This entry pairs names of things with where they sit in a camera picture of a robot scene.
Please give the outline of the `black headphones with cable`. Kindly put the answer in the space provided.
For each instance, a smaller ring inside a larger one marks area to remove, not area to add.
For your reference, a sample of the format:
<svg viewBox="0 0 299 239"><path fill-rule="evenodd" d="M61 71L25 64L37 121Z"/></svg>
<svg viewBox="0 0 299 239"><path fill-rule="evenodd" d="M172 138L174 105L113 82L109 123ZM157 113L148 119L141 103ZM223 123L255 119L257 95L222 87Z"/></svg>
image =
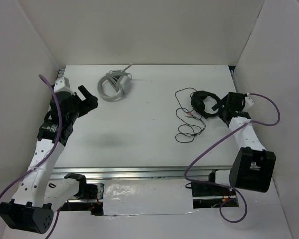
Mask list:
<svg viewBox="0 0 299 239"><path fill-rule="evenodd" d="M188 109L181 104L179 97L177 96L178 93L181 93L186 90L192 90L190 93L190 105L192 109ZM178 143L191 143L197 137L200 137L202 133L206 130L206 123L203 119L211 119L218 116L218 110L213 110L213 113L210 113L206 110L205 101L212 99L216 103L220 102L220 98L212 92L205 91L205 90L196 90L193 87L187 87L180 90L177 90L174 93L174 96L177 100L179 107L175 110L175 115L177 118L182 122L182 124L177 128L177 134L175 135L175 140ZM182 111L187 118L194 119L202 124L202 126L187 123L185 119L183 119L179 115L179 111Z"/></svg>

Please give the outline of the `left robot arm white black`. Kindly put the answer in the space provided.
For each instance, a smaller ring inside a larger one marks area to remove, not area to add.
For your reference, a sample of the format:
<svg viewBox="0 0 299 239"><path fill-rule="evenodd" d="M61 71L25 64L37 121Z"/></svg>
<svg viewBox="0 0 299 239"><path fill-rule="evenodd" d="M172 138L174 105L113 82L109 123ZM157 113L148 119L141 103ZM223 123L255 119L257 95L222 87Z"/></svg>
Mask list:
<svg viewBox="0 0 299 239"><path fill-rule="evenodd" d="M81 199L88 193L86 177L68 173L61 183L49 188L54 166L65 149L77 118L98 106L98 99L83 85L80 99L71 90L56 90L50 109L39 128L30 173L22 177L20 186L9 202L0 203L0 216L17 230L44 234L52 225L54 213L71 197Z"/></svg>

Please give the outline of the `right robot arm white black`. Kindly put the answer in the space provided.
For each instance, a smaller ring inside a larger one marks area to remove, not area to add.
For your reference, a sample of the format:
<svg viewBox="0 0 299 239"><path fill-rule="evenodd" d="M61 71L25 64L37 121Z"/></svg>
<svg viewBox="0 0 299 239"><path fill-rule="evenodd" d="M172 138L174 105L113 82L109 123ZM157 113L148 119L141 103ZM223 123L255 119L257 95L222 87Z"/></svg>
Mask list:
<svg viewBox="0 0 299 239"><path fill-rule="evenodd" d="M253 105L250 95L229 92L214 109L234 134L239 151L230 170L209 175L207 190L218 195L224 186L265 193L269 189L276 156L258 140L247 109Z"/></svg>

